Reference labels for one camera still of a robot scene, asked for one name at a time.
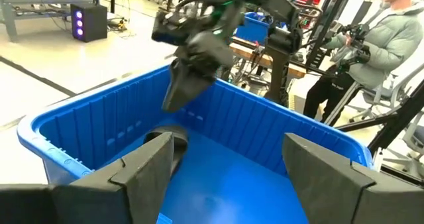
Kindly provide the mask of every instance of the blue plastic bin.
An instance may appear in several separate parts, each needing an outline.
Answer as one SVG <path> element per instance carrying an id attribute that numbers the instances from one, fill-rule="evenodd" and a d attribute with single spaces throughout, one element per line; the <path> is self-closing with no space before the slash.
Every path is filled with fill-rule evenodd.
<path id="1" fill-rule="evenodd" d="M 19 140 L 43 159 L 50 183 L 68 184 L 136 149 L 158 125 L 185 127 L 189 148 L 162 206 L 176 224 L 307 223 L 286 176 L 284 133 L 372 165 L 349 136 L 222 81 L 164 113 L 169 81 L 164 67 L 52 105 L 19 123 Z"/>
<path id="2" fill-rule="evenodd" d="M 235 36 L 249 42 L 258 42 L 264 45 L 270 25 L 260 21 L 263 17 L 255 12 L 246 13 L 244 24 L 237 28 Z"/>

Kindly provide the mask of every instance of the wooden board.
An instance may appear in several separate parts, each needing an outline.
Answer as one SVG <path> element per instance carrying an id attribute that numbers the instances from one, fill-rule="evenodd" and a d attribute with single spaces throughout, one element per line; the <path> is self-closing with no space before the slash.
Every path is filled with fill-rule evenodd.
<path id="1" fill-rule="evenodd" d="M 230 44 L 230 48 L 235 54 L 238 54 L 239 56 L 242 56 L 243 58 L 246 58 L 247 60 L 251 58 L 253 53 L 252 49 L 249 49 L 245 46 L 241 46 L 235 43 Z M 272 69 L 272 57 L 266 54 L 263 55 L 262 59 L 259 61 L 259 65 L 263 66 L 264 68 Z M 306 74 L 305 69 L 300 68 L 293 64 L 289 64 L 289 76 L 294 78 L 303 78 L 305 74 Z"/>

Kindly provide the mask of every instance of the purple light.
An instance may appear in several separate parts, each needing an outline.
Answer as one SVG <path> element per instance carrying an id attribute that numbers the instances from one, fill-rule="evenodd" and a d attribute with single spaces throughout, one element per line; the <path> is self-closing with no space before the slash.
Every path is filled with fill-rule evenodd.
<path id="1" fill-rule="evenodd" d="M 80 19 L 82 18 L 82 13 L 77 11 L 77 13 L 75 13 L 75 16 Z"/>

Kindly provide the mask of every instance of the black object in bin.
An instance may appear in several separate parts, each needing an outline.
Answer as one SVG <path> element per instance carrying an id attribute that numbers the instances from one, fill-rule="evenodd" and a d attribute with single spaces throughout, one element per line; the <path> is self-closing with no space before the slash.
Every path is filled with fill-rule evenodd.
<path id="1" fill-rule="evenodd" d="M 156 224 L 173 153 L 165 132 L 67 186 L 1 185 L 0 223 Z"/>
<path id="2" fill-rule="evenodd" d="M 182 158 L 188 148 L 187 131 L 177 125 L 157 127 L 150 131 L 144 138 L 144 143 L 155 139 L 163 133 L 171 132 L 174 136 L 174 159 L 172 160 L 171 175 L 174 175 L 181 164 Z"/>
<path id="3" fill-rule="evenodd" d="M 311 224 L 422 223 L 424 190 L 373 171 L 295 134 L 283 159 Z"/>

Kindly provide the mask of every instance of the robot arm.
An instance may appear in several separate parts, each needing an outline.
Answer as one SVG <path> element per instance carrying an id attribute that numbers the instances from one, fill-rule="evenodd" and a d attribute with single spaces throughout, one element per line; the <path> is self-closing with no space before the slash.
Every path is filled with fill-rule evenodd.
<path id="1" fill-rule="evenodd" d="M 200 17 L 181 13 L 188 3 L 212 6 L 213 12 Z M 262 7 L 274 21 L 288 25 L 289 32 L 276 28 L 275 23 L 270 26 L 268 37 L 273 46 L 286 54 L 300 49 L 299 10 L 288 0 L 185 0 L 174 12 L 159 11 L 152 39 L 178 46 L 177 58 L 170 65 L 171 84 L 162 106 L 165 111 L 179 110 L 215 82 L 218 69 L 232 67 L 229 43 L 244 19 L 245 3 Z"/>

